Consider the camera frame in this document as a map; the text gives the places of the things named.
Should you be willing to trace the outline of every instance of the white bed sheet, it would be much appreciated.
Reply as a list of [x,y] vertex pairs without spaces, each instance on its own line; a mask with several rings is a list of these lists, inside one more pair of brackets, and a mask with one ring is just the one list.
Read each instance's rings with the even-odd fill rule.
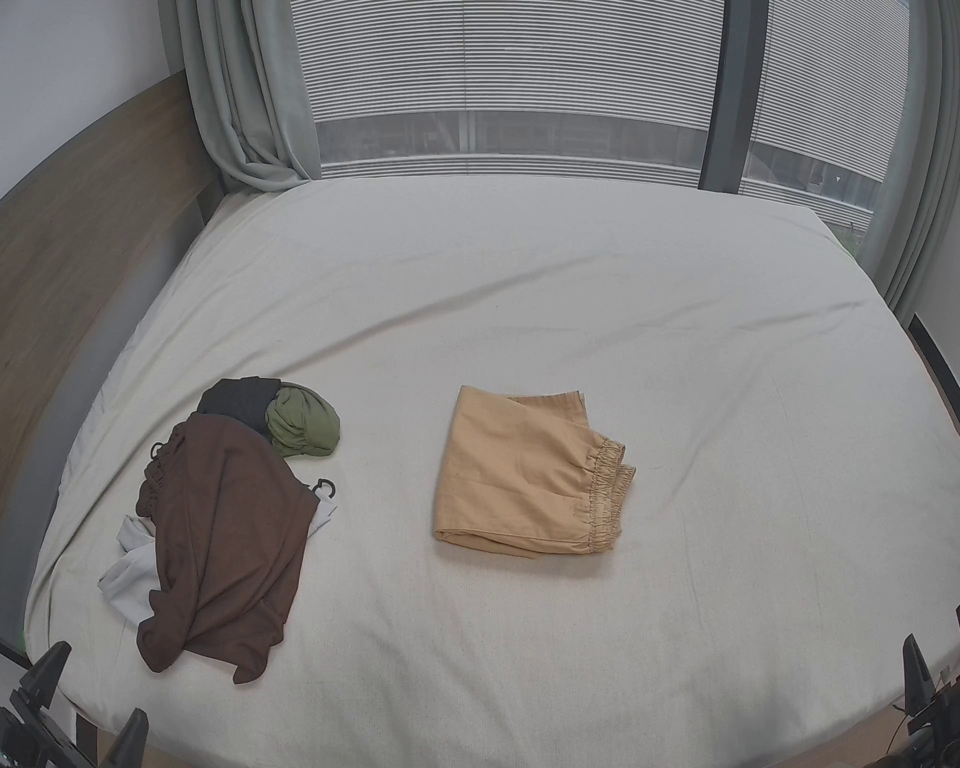
[[[97,590],[150,445],[221,376],[337,408],[339,508],[256,682],[151,673]],[[611,554],[435,541],[461,384],[579,389],[637,467]],[[65,694],[206,766],[734,766],[894,700],[960,646],[960,439],[871,282],[804,208],[536,177],[232,198],[71,453],[27,615]]]

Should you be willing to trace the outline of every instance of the wooden headboard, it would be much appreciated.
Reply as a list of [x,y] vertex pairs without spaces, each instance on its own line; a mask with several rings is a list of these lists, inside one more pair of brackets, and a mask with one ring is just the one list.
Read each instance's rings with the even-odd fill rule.
[[[84,337],[215,180],[180,72],[79,133],[0,200],[0,523]],[[36,510],[44,530],[49,514]]]

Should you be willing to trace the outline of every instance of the khaki pants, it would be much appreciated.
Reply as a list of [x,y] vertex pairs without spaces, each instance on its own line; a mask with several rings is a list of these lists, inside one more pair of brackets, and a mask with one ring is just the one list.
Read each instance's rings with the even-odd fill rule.
[[463,387],[434,503],[434,536],[536,558],[606,552],[636,470],[591,430],[580,393],[506,397]]

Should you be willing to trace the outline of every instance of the curtain fold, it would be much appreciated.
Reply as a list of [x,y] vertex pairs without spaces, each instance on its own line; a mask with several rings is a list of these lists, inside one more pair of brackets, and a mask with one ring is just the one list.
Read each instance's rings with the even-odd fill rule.
[[904,326],[960,186],[958,118],[960,10],[955,0],[912,2],[903,118],[857,255]]
[[177,0],[197,126],[228,186],[277,192],[320,178],[289,2]]

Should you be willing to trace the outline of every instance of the headboard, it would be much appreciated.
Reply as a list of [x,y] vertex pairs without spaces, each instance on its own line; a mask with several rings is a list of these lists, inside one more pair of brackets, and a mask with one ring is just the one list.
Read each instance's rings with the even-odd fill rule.
[[166,277],[157,276],[151,254],[171,233],[189,243],[184,217],[197,210],[198,195],[219,188],[216,179],[180,72],[79,133],[0,200],[0,639],[7,645],[20,644],[10,626],[22,627],[69,444],[119,351],[113,359],[84,357],[84,345],[98,332],[119,332],[122,348]]

